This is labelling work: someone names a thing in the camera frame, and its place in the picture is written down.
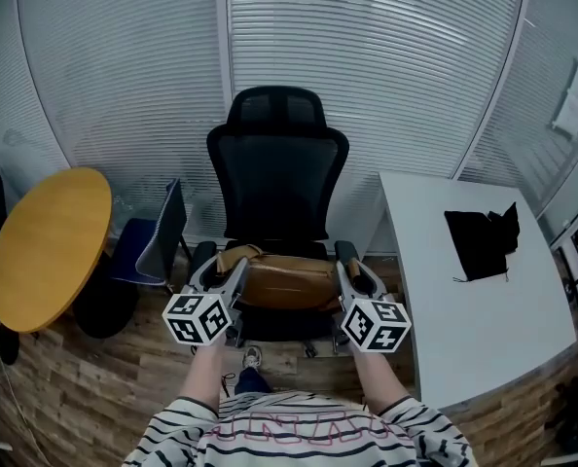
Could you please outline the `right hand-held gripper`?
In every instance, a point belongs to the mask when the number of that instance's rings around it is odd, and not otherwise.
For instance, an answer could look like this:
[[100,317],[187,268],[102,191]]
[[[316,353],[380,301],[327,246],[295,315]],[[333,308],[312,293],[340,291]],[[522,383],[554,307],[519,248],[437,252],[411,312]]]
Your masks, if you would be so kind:
[[355,299],[346,268],[336,261],[341,304],[346,310],[341,329],[361,352],[394,353],[409,334],[412,321],[404,306],[393,302],[379,276],[363,263],[358,268],[357,290],[370,299]]

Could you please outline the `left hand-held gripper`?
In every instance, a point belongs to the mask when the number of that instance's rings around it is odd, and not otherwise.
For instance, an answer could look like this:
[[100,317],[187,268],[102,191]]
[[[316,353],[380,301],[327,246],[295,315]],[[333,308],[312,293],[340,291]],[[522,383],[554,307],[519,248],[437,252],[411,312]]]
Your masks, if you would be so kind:
[[214,288],[222,280],[216,258],[193,262],[183,290],[174,294],[163,310],[163,321],[179,344],[210,346],[222,336],[227,341],[241,336],[241,313],[234,304],[244,289],[249,260],[243,257],[237,262],[227,288]]

